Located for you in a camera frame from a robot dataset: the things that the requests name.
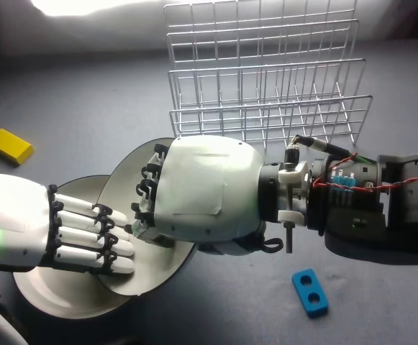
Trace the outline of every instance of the plate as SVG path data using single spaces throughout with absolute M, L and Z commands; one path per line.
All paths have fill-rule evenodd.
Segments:
M 141 168 L 154 155 L 156 144 L 169 147 L 172 141 L 173 138 L 156 139 L 135 149 L 111 174 L 98 202 L 126 214 L 130 220 L 134 219 L 135 212 L 131 210 L 130 204 L 140 202 L 135 187 L 143 179 Z M 132 257 L 135 263 L 134 273 L 121 277 L 99 276 L 108 289 L 120 295 L 138 296 L 157 288 L 171 279 L 196 251 L 193 243 L 183 241 L 176 241 L 173 248 L 148 244 L 133 236 L 131 241 L 135 246 Z
M 89 176 L 66 183 L 58 191 L 95 203 L 108 176 Z M 37 309 L 59 318 L 92 318 L 112 311 L 130 298 L 107 290 L 90 273 L 36 267 L 14 273 L 17 287 Z

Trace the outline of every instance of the wire rack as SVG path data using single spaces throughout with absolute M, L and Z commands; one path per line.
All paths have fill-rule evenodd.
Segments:
M 351 59 L 355 5 L 226 0 L 166 6 L 175 136 L 220 134 L 262 142 L 265 150 L 296 134 L 356 143 L 372 98 L 358 96 L 364 59 Z

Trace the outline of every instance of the yellow block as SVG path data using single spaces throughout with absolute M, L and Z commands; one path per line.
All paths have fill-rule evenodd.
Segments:
M 13 163 L 21 165 L 33 152 L 33 146 L 29 142 L 5 129 L 0 129 L 0 154 L 9 158 Z

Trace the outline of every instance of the dish rack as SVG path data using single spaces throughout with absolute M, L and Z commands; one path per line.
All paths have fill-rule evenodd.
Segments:
M 353 59 L 356 1 L 224 0 L 164 8 L 176 137 L 287 145 L 349 138 L 371 106 Z

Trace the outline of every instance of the table surface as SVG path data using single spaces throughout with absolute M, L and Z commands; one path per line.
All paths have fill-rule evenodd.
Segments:
M 418 41 L 360 43 L 355 57 L 367 60 L 360 93 L 374 96 L 358 151 L 418 152 Z M 0 63 L 0 127 L 35 147 L 21 167 L 0 160 L 0 173 L 60 185 L 109 174 L 143 142 L 172 136 L 168 67 L 163 52 Z M 284 238 L 283 229 L 268 225 L 274 236 Z M 330 302 L 317 320 L 291 283 L 310 267 Z M 153 345 L 418 344 L 418 267 L 339 257 L 306 229 L 295 230 L 293 254 L 196 253 L 164 286 L 93 320 L 39 312 L 7 272 L 0 292 L 31 344 L 113 344 L 131 335 Z

